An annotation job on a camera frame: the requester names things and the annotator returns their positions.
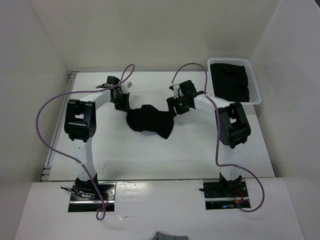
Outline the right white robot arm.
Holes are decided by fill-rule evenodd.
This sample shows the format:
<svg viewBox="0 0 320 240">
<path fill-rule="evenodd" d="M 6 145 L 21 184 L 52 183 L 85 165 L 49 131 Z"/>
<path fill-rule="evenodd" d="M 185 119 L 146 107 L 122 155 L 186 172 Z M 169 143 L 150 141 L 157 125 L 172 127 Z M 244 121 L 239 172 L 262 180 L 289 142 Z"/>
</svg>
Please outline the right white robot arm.
<svg viewBox="0 0 320 240">
<path fill-rule="evenodd" d="M 217 143 L 226 149 L 219 160 L 216 150 L 215 163 L 221 167 L 218 191 L 225 197 L 231 196 L 241 186 L 240 165 L 244 159 L 244 144 L 251 135 L 246 113 L 241 103 L 226 102 L 197 91 L 191 80 L 169 87 L 173 96 L 167 99 L 169 112 L 176 117 L 191 108 L 214 115 L 217 123 Z"/>
</svg>

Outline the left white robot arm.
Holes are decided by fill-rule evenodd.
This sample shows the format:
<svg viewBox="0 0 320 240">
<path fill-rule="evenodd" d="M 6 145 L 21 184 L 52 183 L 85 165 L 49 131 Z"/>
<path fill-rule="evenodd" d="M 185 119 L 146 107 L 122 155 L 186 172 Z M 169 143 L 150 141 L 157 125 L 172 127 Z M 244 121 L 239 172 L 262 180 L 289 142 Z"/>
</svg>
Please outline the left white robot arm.
<svg viewBox="0 0 320 240">
<path fill-rule="evenodd" d="M 108 76 L 106 83 L 97 86 L 89 95 L 67 102 L 64 131 L 71 140 L 75 158 L 80 161 L 74 192 L 93 200 L 99 197 L 97 171 L 93 163 L 92 142 L 97 130 L 96 111 L 106 103 L 114 104 L 116 110 L 129 110 L 130 81 L 121 83 L 115 76 Z"/>
</svg>

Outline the black skirt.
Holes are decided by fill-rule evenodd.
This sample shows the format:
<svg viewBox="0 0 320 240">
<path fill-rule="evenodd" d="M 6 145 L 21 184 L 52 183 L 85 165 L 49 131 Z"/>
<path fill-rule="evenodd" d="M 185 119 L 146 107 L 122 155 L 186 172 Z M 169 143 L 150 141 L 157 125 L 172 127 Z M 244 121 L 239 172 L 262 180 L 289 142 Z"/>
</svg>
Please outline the black skirt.
<svg viewBox="0 0 320 240">
<path fill-rule="evenodd" d="M 174 118 L 169 111 L 160 111 L 150 104 L 130 109 L 126 115 L 128 126 L 135 132 L 157 133 L 168 139 L 174 128 Z"/>
</svg>

